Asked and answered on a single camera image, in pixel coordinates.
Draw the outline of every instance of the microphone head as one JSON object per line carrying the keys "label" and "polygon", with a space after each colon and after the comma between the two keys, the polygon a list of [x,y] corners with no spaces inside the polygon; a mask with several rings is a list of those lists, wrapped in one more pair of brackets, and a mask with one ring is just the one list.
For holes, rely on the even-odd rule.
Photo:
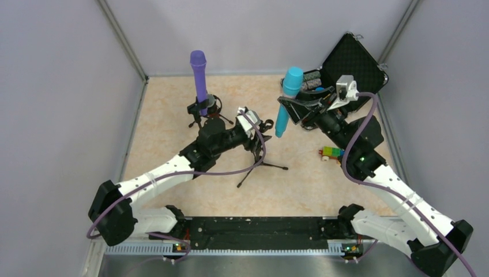
{"label": "microphone head", "polygon": [[192,68],[194,66],[205,66],[207,61],[205,59],[204,52],[202,50],[194,50],[190,53],[190,65]]}

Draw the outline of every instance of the gray wall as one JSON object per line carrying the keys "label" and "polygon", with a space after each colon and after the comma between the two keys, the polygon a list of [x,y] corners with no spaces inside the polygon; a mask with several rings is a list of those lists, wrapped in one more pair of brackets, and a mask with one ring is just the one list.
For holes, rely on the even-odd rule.
{"label": "gray wall", "polygon": [[[489,2],[424,1],[390,58],[381,97],[409,184],[474,234],[465,256],[489,271]],[[457,262],[455,276],[467,276]]]}
{"label": "gray wall", "polygon": [[380,56],[409,0],[108,0],[142,67],[191,74],[201,49],[208,73],[277,73],[319,66],[346,31]]}
{"label": "gray wall", "polygon": [[0,276],[78,276],[142,84],[95,1],[0,3]]}

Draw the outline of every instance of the purple microphone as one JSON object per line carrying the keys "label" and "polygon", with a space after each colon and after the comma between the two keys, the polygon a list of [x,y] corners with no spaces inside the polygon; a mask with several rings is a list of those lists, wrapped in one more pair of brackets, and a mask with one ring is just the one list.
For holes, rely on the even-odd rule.
{"label": "purple microphone", "polygon": [[[205,86],[205,60],[204,52],[195,50],[190,53],[190,65],[194,70],[195,90],[197,91],[197,101],[199,103],[207,100],[207,88]],[[207,107],[200,110],[202,116],[207,115]]]}

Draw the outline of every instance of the gray floor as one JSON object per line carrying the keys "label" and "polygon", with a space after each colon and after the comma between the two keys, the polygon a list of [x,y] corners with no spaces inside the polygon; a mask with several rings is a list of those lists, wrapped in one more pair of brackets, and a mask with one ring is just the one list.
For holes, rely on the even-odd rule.
{"label": "gray floor", "polygon": [[359,264],[344,264],[318,256],[194,256],[172,266],[168,262],[153,260],[129,274],[125,273],[149,256],[110,255],[104,258],[99,277],[417,277],[423,276],[399,251],[383,244]]}

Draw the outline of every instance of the beige tabletop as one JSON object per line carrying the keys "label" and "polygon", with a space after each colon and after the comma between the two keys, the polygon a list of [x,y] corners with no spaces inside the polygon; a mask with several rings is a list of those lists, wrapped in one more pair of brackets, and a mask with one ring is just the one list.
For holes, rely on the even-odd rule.
{"label": "beige tabletop", "polygon": [[[235,121],[239,106],[247,106],[262,120],[276,120],[282,75],[207,76],[209,93],[223,101],[223,115]],[[198,127],[186,107],[195,99],[193,77],[159,77],[149,80],[148,89],[127,160],[125,179],[139,176],[171,159],[197,137]],[[370,102],[348,117],[365,116]],[[147,207],[175,205],[187,216],[336,216],[343,205],[356,203],[380,215],[393,215],[377,196],[347,180],[336,161],[321,161],[318,150],[334,144],[320,130],[305,131],[289,122],[282,138],[274,129],[266,134],[265,161],[288,166],[260,166],[241,188],[236,185],[245,173],[200,176],[179,184]],[[377,151],[392,164],[386,142]],[[253,156],[237,147],[224,154],[210,172],[238,170],[253,164]]]}

